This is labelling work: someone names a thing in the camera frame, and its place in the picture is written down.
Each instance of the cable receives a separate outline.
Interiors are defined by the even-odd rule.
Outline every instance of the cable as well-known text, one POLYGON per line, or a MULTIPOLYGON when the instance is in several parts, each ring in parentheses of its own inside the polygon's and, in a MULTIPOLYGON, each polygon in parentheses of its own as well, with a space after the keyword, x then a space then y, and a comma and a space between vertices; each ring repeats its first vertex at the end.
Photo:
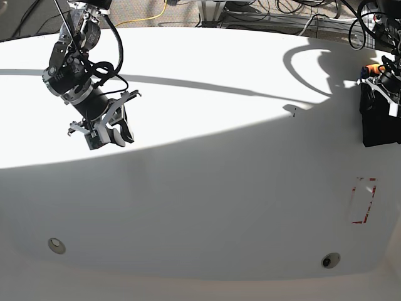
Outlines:
MULTIPOLYGON (((370 11, 369 13, 365 13, 365 14, 363 14, 363 15, 361 15, 361 17, 365 17, 365 16, 368 16, 369 14, 382 14, 382 15, 386 15, 386 16, 388 16, 388 14, 386 14, 386 13, 381 13, 380 11, 370 11)), ((352 24, 351 24, 351 26, 350 26, 350 30, 348 31, 348 40, 350 41, 350 39, 351 39, 351 35, 352 35, 352 29, 353 29, 353 27, 355 26, 355 24, 357 23, 357 21, 358 20, 355 20, 352 24)), ((386 43, 387 44, 387 42, 384 42, 382 39, 380 39, 380 38, 375 38, 375 40, 376 41, 378 41, 379 43, 386 43)))
POLYGON ((25 23, 25 21, 29 18, 29 16, 31 15, 31 13, 34 11, 34 9, 38 6, 38 4, 40 3, 41 0, 35 0, 31 6, 26 10, 26 12, 23 14, 23 17, 21 18, 18 27, 14 30, 13 34, 11 35, 11 37, 15 37, 17 32, 21 32, 21 28, 23 26, 23 24, 25 23))
POLYGON ((233 1, 232 3, 233 3, 233 5, 237 6, 238 8, 244 8, 245 6, 250 6, 250 5, 254 4, 255 2, 256 2, 256 0, 246 3, 246 4, 238 4, 235 1, 233 1))
POLYGON ((319 32, 319 17, 317 16, 316 17, 316 34, 315 34, 316 39, 318 38, 318 32, 319 32))
POLYGON ((276 0, 275 4, 276 4, 277 10, 282 14, 293 14, 293 13, 296 13, 297 11, 299 11, 303 7, 302 4, 298 3, 298 7, 297 8, 295 8, 293 10, 290 10, 287 6, 285 6, 283 3, 281 3, 281 5, 283 5, 288 10, 288 11, 283 11, 280 8, 280 0, 276 0))
POLYGON ((353 13, 353 15, 354 15, 355 17, 357 17, 357 20, 356 20, 356 21, 359 21, 359 23, 360 23, 360 25, 361 25, 362 35, 363 35, 363 41, 362 41, 361 46, 359 46, 359 47, 354 47, 354 46, 352 45, 352 42, 351 42, 351 31, 348 32, 348 43, 350 44, 350 46, 352 47, 352 49, 354 49, 354 50, 361 50, 361 49, 363 49, 363 47, 365 47, 365 43, 366 43, 366 32, 367 32, 367 31, 366 31, 366 28, 367 28, 367 27, 366 27, 365 23, 363 22, 363 19, 361 18, 360 14, 358 14, 346 0, 340 0, 340 1, 351 11, 351 13, 353 13))
POLYGON ((161 15, 164 14, 166 7, 167 7, 167 1, 166 1, 165 4, 164 4, 164 8, 163 8, 162 12, 161 12, 160 14, 158 14, 157 16, 153 16, 153 17, 149 17, 149 18, 143 18, 143 19, 135 19, 135 20, 131 20, 131 21, 120 22, 120 23, 118 23, 115 27, 119 27, 120 25, 126 24, 126 23, 133 23, 133 22, 138 22, 138 21, 146 21, 146 20, 156 19, 156 18, 158 18, 158 17, 160 17, 161 15))
MULTIPOLYGON (((250 24, 252 26, 264 26, 263 24, 250 24)), ((253 30, 253 31, 262 31, 265 33, 281 33, 281 34, 298 34, 300 31, 297 31, 295 33, 286 33, 284 31, 280 31, 280 30, 276 30, 276 29, 257 29, 257 28, 251 28, 249 26, 246 25, 240 25, 240 24, 233 24, 233 25, 229 25, 226 27, 226 29, 229 29, 230 26, 238 26, 238 27, 242 27, 245 29, 249 29, 249 30, 253 30)))
POLYGON ((199 22, 198 22, 198 24, 195 25, 195 27, 199 27, 199 25, 200 25, 201 22, 202 22, 201 14, 199 14, 199 22))
POLYGON ((298 34, 298 36, 302 36, 302 34, 304 34, 304 32, 308 29, 309 25, 312 23, 313 19, 317 18, 318 16, 326 16, 325 14, 314 14, 309 20, 308 22, 306 22, 304 28, 302 29, 302 31, 298 34))
POLYGON ((50 21, 51 19, 57 18, 57 17, 60 17, 60 14, 56 14, 56 15, 54 15, 53 17, 50 17, 49 19, 47 19, 47 20, 42 24, 42 26, 39 27, 39 29, 38 29, 38 31, 35 33, 35 35, 39 34, 40 30, 43 28, 43 26, 45 26, 45 24, 46 24, 48 21, 50 21))
POLYGON ((56 5, 56 7, 57 7, 57 10, 58 10, 59 15, 60 15, 61 18, 63 19, 63 22, 64 22, 65 27, 67 28, 68 34, 71 36, 71 40, 72 40, 72 42, 73 42, 73 44, 74 44, 74 46, 75 46, 75 50, 76 50, 77 52, 79 52, 79 54, 80 54, 81 57, 83 57, 83 56, 82 56, 82 53, 80 52, 80 48, 79 48, 78 45, 75 43, 74 36, 73 36, 73 31, 72 31, 72 29, 70 28, 70 25, 67 23, 67 20, 64 18, 63 12, 61 11, 61 7, 60 7, 60 5, 58 4, 58 1, 57 1, 57 0, 54 0, 54 2, 55 2, 55 5, 56 5))
POLYGON ((307 1, 307 0, 293 0, 296 3, 300 3, 305 6, 309 6, 311 8, 317 8, 318 6, 322 5, 325 0, 314 0, 314 1, 307 1))
MULTIPOLYGON (((375 2, 375 0, 363 0, 359 6, 358 6, 358 15, 360 16, 362 13, 362 9, 369 3, 375 2)), ((373 31, 371 31, 365 24, 365 22, 363 22, 362 18, 360 18, 360 23, 361 26, 363 27, 363 29, 375 40, 378 40, 380 44, 382 44, 384 47, 389 47, 391 49, 394 48, 394 45, 391 45, 390 43, 384 42, 383 40, 381 40, 373 31)))
POLYGON ((269 16, 269 13, 270 13, 270 3, 269 3, 269 0, 266 0, 266 2, 267 2, 267 4, 268 4, 268 11, 267 11, 267 13, 263 16, 263 18, 260 18, 260 19, 256 19, 256 20, 244 20, 244 19, 237 18, 237 17, 233 16, 233 15, 230 14, 228 11, 226 11, 226 13, 227 13, 230 17, 232 17, 232 18, 234 18, 234 19, 237 19, 237 20, 240 20, 240 21, 245 21, 245 22, 258 22, 258 21, 262 21, 263 19, 265 19, 266 17, 268 17, 268 16, 269 16))
POLYGON ((117 40, 118 43, 118 65, 117 68, 114 70, 116 74, 118 74, 118 72, 120 72, 121 67, 123 66, 123 62, 124 62, 124 48, 123 48, 123 42, 121 40, 120 35, 118 34, 118 31, 116 29, 116 27, 114 26, 113 22, 110 20, 110 18, 107 15, 104 15, 104 18, 108 24, 108 26, 110 27, 110 29, 113 31, 113 34, 117 40))

